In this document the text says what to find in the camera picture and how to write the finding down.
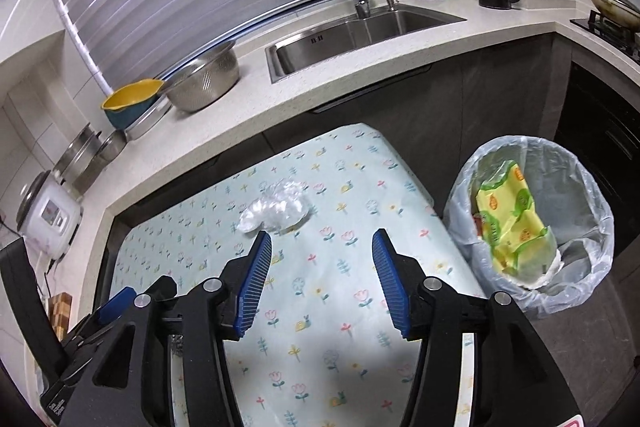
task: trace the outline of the rice cooker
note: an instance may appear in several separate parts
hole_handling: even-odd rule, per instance
[[[18,208],[18,232],[30,243],[59,259],[76,235],[82,206],[56,181],[51,171],[41,172],[30,187],[24,186]]]

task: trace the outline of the white countertop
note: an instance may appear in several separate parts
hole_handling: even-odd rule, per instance
[[[145,136],[126,146],[84,197],[84,216],[53,274],[55,293],[73,297],[70,324],[91,311],[100,261],[113,216],[180,174],[243,140],[302,112],[444,58],[501,42],[557,32],[618,68],[640,86],[640,66],[569,22],[576,9],[491,10],[478,0],[400,0],[467,19],[331,58],[271,84],[264,48],[302,28],[349,14],[348,0],[303,10],[237,46],[241,79],[220,100],[185,116],[174,108]],[[372,0],[384,4],[384,0]]]

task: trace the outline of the stainless steel sink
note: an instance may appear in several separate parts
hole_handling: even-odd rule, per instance
[[[355,15],[316,26],[287,37],[266,49],[271,82],[313,64],[376,42],[465,19],[425,8],[396,4],[371,10],[360,20]]]

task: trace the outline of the metal bolt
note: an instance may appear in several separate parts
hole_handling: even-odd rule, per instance
[[[149,302],[151,302],[151,297],[146,293],[142,293],[135,298],[133,304],[135,304],[138,308],[144,308],[147,304],[149,304]]]
[[[495,301],[502,306],[511,304],[511,296],[508,293],[498,292],[497,294],[495,294],[494,298]]]
[[[206,292],[217,292],[222,288],[222,281],[220,279],[209,279],[204,282],[202,287]]]
[[[435,277],[427,277],[422,283],[424,287],[428,290],[436,291],[442,288],[442,281],[440,279],[436,279]]]

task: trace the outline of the trash can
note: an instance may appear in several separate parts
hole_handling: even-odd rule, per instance
[[[508,160],[520,166],[536,211],[553,230],[564,263],[553,279],[537,290],[518,286],[494,269],[491,249],[479,237],[472,215],[479,185]],[[613,263],[609,203],[573,153],[543,138],[503,136],[476,150],[451,189],[444,223],[485,293],[509,293],[530,318],[582,304]]]

